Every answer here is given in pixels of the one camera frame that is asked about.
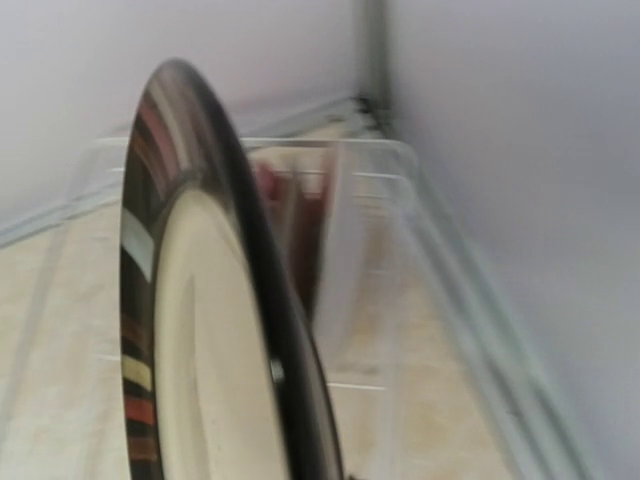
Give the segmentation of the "black rimmed plate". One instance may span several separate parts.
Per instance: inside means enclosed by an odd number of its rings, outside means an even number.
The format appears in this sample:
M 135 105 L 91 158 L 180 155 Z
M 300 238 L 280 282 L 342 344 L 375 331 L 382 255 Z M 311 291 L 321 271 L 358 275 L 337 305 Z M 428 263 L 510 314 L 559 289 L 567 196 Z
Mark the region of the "black rimmed plate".
M 120 363 L 134 479 L 340 479 L 324 372 L 255 175 L 188 62 L 153 72 L 124 165 Z

